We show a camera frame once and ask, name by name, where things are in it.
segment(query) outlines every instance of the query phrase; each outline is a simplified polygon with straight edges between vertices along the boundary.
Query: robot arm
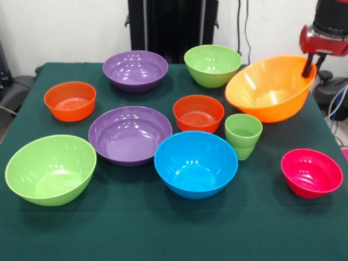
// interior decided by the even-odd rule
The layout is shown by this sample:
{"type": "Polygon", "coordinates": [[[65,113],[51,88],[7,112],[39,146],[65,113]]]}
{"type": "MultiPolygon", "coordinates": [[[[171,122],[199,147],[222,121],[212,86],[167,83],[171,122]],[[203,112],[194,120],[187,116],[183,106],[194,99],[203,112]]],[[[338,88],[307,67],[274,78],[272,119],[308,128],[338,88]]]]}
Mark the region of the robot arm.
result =
{"type": "Polygon", "coordinates": [[[300,35],[300,46],[308,59],[302,76],[310,74],[315,54],[318,71],[326,56],[348,54],[348,0],[318,0],[315,19],[311,26],[304,26],[300,35]]]}

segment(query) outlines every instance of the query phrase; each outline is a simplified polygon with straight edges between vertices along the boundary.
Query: green tablecloth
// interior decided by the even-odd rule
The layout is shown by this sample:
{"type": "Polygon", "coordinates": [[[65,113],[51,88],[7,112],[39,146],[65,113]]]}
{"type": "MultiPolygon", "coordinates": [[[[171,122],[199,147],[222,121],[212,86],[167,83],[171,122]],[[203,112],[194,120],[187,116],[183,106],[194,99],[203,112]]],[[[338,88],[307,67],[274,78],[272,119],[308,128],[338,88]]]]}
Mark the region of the green tablecloth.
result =
{"type": "MultiPolygon", "coordinates": [[[[160,85],[145,94],[128,94],[109,84],[102,64],[46,64],[7,137],[0,145],[4,174],[23,145],[52,134],[88,139],[91,123],[125,105],[162,112],[178,132],[172,106],[180,97],[206,94],[222,101],[225,118],[237,110],[224,88],[198,86],[184,65],[170,65],[160,85]],[[92,84],[96,108],[76,123],[57,121],[43,103],[52,86],[70,80],[92,84]]],[[[217,135],[224,137],[223,125],[217,135]]],[[[277,124],[264,125],[253,154],[240,162],[226,188],[201,201],[172,193],[153,163],[122,168],[98,157],[86,190],[61,207],[22,200],[0,182],[1,260],[348,260],[348,187],[314,200],[295,196],[282,176],[282,155],[293,148],[328,154],[348,173],[315,101],[277,124]]]]}

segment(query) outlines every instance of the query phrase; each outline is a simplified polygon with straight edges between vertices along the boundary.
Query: green bowl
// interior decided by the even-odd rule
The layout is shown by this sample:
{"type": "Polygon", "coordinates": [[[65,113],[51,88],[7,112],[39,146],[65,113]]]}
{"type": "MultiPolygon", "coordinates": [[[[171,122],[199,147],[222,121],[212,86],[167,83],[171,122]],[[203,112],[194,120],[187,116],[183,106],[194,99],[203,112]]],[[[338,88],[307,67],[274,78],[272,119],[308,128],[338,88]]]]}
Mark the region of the green bowl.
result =
{"type": "Polygon", "coordinates": [[[193,79],[207,88],[224,86],[241,66],[236,51],[220,45],[200,45],[189,49],[184,60],[193,79]]]}
{"type": "Polygon", "coordinates": [[[42,206],[74,200],[88,185],[97,163],[94,148],[70,135],[47,136],[18,150],[5,170],[8,187],[42,206]]]}

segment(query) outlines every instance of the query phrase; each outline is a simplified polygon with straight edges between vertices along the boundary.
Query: small orange bowl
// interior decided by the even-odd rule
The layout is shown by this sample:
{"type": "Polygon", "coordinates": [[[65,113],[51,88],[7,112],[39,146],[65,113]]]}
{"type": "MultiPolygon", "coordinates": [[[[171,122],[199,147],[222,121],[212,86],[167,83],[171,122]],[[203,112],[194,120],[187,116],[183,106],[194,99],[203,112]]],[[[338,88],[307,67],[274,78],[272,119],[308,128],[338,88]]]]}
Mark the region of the small orange bowl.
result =
{"type": "Polygon", "coordinates": [[[176,123],[182,132],[214,133],[225,114],[222,104],[206,95],[190,95],[179,99],[173,107],[176,123]]]}
{"type": "Polygon", "coordinates": [[[58,120],[80,121],[93,112],[96,90],[88,83],[66,82],[50,88],[43,100],[58,120]]]}
{"type": "Polygon", "coordinates": [[[280,56],[249,65],[227,84],[226,100],[259,121],[286,120],[299,112],[316,77],[316,66],[302,77],[307,59],[280,56]]]}

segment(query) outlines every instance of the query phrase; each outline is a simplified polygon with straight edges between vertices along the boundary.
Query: purple bowl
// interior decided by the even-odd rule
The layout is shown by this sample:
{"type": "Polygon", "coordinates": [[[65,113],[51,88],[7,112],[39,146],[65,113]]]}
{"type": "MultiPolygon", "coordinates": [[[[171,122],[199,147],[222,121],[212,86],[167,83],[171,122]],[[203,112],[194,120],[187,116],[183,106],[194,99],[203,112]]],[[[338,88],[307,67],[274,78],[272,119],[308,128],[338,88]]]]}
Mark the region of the purple bowl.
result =
{"type": "Polygon", "coordinates": [[[151,161],[157,147],[171,135],[172,126],[162,113],[129,106],[99,116],[88,131],[88,140],[104,158],[135,167],[151,161]]]}
{"type": "Polygon", "coordinates": [[[103,65],[110,81],[126,92],[155,88],[168,71],[167,61],[148,51],[129,51],[110,57],[103,65]]]}

